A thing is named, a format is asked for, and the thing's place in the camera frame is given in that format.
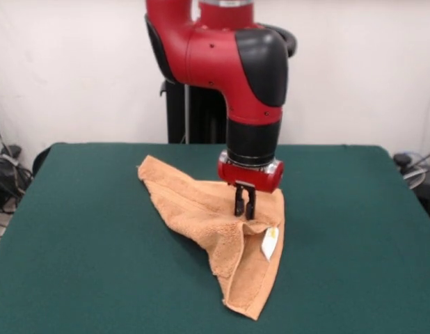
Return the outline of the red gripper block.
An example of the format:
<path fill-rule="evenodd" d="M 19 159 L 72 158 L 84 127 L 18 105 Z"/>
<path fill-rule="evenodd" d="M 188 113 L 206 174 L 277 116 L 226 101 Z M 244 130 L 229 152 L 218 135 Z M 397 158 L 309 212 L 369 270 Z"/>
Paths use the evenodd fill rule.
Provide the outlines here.
<path fill-rule="evenodd" d="M 245 210 L 243 199 L 244 188 L 248 186 L 248 203 L 246 205 L 246 218 L 255 218 L 256 190 L 273 193 L 279 186 L 284 172 L 284 163 L 275 160 L 264 168 L 246 168 L 243 166 L 218 162 L 218 176 L 226 183 L 235 185 L 234 215 L 242 215 Z"/>

